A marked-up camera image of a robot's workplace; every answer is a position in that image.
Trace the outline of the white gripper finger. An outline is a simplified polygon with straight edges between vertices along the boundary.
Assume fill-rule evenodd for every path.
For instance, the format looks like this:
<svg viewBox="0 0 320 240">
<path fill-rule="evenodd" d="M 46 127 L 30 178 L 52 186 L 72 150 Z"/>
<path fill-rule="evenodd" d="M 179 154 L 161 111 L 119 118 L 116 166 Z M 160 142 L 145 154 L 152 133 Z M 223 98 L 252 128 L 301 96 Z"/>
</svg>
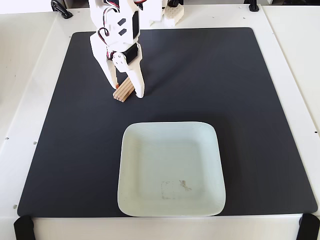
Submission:
<svg viewBox="0 0 320 240">
<path fill-rule="evenodd" d="M 113 63 L 120 73 L 126 73 L 135 89 L 138 98 L 144 97 L 145 83 L 141 72 L 140 62 L 142 60 L 142 53 L 138 51 L 137 57 L 129 64 L 122 52 L 115 52 L 113 55 Z"/>
<path fill-rule="evenodd" d="M 106 57 L 95 57 L 99 63 L 102 71 L 104 72 L 109 84 L 116 89 L 118 87 L 118 79 L 116 74 L 116 68 L 111 60 L 107 60 Z"/>
</svg>

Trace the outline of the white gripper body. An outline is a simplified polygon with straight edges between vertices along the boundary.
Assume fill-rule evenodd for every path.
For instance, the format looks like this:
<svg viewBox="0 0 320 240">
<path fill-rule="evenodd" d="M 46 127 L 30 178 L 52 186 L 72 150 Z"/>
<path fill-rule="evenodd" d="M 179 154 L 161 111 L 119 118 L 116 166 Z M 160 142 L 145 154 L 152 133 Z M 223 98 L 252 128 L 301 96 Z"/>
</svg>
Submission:
<svg viewBox="0 0 320 240">
<path fill-rule="evenodd" d="M 138 42 L 130 45 L 125 51 L 113 50 L 103 43 L 97 33 L 90 37 L 92 53 L 99 65 L 139 65 L 142 60 L 142 49 Z"/>
</svg>

